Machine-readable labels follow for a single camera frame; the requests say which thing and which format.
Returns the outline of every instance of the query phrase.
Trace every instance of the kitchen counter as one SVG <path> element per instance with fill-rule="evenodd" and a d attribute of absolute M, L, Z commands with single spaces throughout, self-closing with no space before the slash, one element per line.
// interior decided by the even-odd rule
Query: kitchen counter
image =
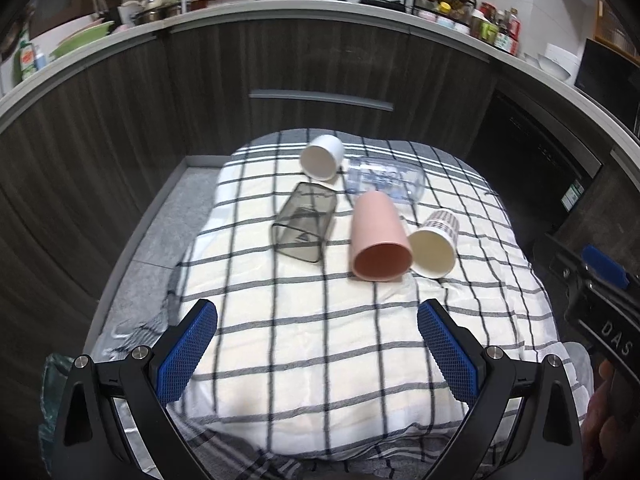
<path fill-rule="evenodd" d="M 484 56 L 498 60 L 531 76 L 569 101 L 601 127 L 626 156 L 640 168 L 638 140 L 600 105 L 574 87 L 566 85 L 523 60 L 497 50 L 482 41 L 417 16 L 379 7 L 333 0 L 263 0 L 220 4 L 168 18 L 162 22 L 140 25 L 95 41 L 50 63 L 44 70 L 37 72 L 0 99 L 0 132 L 4 130 L 8 122 L 28 106 L 25 102 L 32 102 L 34 98 L 37 99 L 42 95 L 43 91 L 62 83 L 66 78 L 89 64 L 113 56 L 126 48 L 151 41 L 162 31 L 178 32 L 216 23 L 269 18 L 347 20 L 353 23 L 375 25 L 427 37 L 472 56 Z"/>
<path fill-rule="evenodd" d="M 0 428 L 12 432 L 0 436 L 23 475 L 46 478 L 34 431 L 45 357 L 95 341 L 187 164 L 294 128 L 465 160 L 496 92 L 594 177 L 558 239 L 638 272 L 637 141 L 575 89 L 418 17 L 326 0 L 221 4 L 95 41 L 12 89 L 0 100 Z"/>

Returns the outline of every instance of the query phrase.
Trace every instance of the gray tile floor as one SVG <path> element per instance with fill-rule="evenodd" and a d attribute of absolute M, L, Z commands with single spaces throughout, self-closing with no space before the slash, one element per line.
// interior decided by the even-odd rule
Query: gray tile floor
<path fill-rule="evenodd" d="M 214 205 L 220 170 L 187 168 L 146 231 L 120 282 L 103 331 L 158 310 L 172 269 Z"/>

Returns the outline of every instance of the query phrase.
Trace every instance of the pink cup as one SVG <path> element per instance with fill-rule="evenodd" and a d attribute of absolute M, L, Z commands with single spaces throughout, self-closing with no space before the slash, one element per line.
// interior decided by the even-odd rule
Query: pink cup
<path fill-rule="evenodd" d="M 389 282 L 409 270 L 413 255 L 396 206 L 381 191 L 367 191 L 353 207 L 350 264 L 367 282 Z"/>

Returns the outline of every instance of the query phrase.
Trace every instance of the white countertop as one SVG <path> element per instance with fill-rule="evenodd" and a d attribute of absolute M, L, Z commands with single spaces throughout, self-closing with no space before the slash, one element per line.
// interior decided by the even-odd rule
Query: white countertop
<path fill-rule="evenodd" d="M 490 57 L 532 76 L 567 99 L 578 108 L 578 110 L 581 110 L 598 124 L 620 149 L 626 153 L 628 158 L 640 168 L 640 145 L 631 136 L 630 132 L 600 106 L 572 86 L 555 79 L 521 59 L 510 56 L 506 52 L 497 50 L 482 41 L 456 32 L 455 30 L 445 28 L 437 23 L 431 23 L 417 16 L 403 14 L 402 12 L 394 10 L 334 0 L 261 0 L 220 4 L 218 6 L 208 7 L 207 9 L 188 12 L 181 16 L 167 18 L 161 22 L 139 25 L 129 30 L 107 36 L 53 61 L 44 67 L 43 70 L 36 72 L 26 81 L 9 91 L 0 99 L 0 120 L 2 120 L 6 114 L 14 115 L 19 113 L 18 108 L 26 106 L 21 103 L 21 101 L 32 92 L 37 94 L 37 90 L 44 82 L 52 78 L 60 79 L 60 81 L 65 80 L 87 66 L 87 63 L 91 62 L 87 58 L 98 57 L 102 59 L 100 56 L 101 53 L 104 54 L 104 57 L 108 57 L 134 44 L 152 40 L 154 33 L 163 28 L 175 27 L 183 29 L 206 26 L 218 21 L 241 21 L 256 18 L 257 13 L 260 14 L 260 18 L 264 19 L 277 18 L 279 16 L 284 17 L 287 14 L 290 15 L 292 12 L 302 12 L 300 17 L 303 17 L 305 11 L 309 13 L 310 18 L 318 17 L 318 13 L 341 12 L 349 14 L 349 19 L 356 22 L 358 19 L 362 19 L 363 21 L 368 19 L 368 22 L 371 23 L 371 19 L 373 18 L 381 22 L 387 22 L 394 27 L 406 27 L 407 31 L 411 28 L 423 29 L 424 31 L 457 41 L 461 46 L 466 45 L 466 50 L 471 47 L 472 49 L 483 52 Z M 44 85 L 43 88 L 50 88 L 50 86 L 51 85 L 47 84 Z"/>

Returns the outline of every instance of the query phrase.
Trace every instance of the square transparent container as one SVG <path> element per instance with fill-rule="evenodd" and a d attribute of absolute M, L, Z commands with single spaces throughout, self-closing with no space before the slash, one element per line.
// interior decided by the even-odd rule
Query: square transparent container
<path fill-rule="evenodd" d="M 359 196 L 374 190 L 382 191 L 396 203 L 420 202 L 424 193 L 424 170 L 388 158 L 352 158 L 347 171 L 346 192 Z"/>
<path fill-rule="evenodd" d="M 273 249 L 298 260 L 319 262 L 337 203 L 333 189 L 300 182 L 271 225 Z"/>

